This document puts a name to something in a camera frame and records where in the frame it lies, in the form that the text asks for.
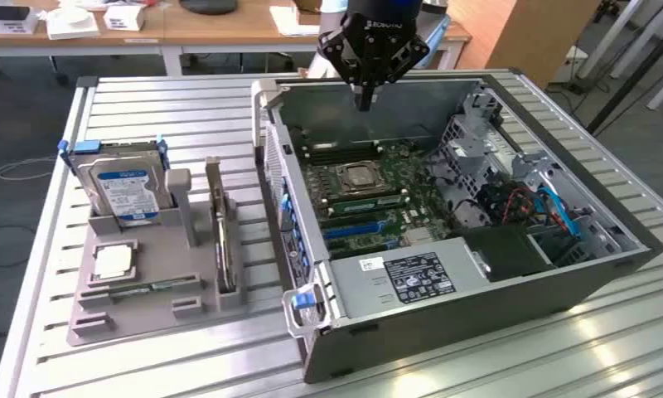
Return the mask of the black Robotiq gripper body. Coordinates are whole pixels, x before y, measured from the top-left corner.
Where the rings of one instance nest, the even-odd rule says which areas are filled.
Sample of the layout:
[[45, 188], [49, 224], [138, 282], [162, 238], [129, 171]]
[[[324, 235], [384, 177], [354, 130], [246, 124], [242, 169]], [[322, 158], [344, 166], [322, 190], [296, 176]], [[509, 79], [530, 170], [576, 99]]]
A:
[[373, 36], [386, 39], [393, 36], [409, 41], [410, 38], [418, 36], [420, 9], [420, 1], [352, 1], [348, 3], [341, 29], [361, 59], [365, 81], [368, 38]]

